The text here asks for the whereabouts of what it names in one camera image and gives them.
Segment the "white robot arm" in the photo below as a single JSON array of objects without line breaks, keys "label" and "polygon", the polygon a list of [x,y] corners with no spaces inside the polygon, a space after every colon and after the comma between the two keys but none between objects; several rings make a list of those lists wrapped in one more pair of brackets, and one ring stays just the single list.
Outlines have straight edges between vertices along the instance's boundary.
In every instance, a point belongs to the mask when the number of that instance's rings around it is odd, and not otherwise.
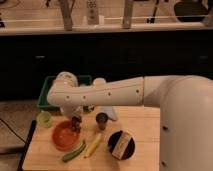
[{"label": "white robot arm", "polygon": [[160,109],[159,171],[213,171],[213,80],[202,76],[145,76],[82,86],[60,73],[47,101],[65,115],[80,106]]}]

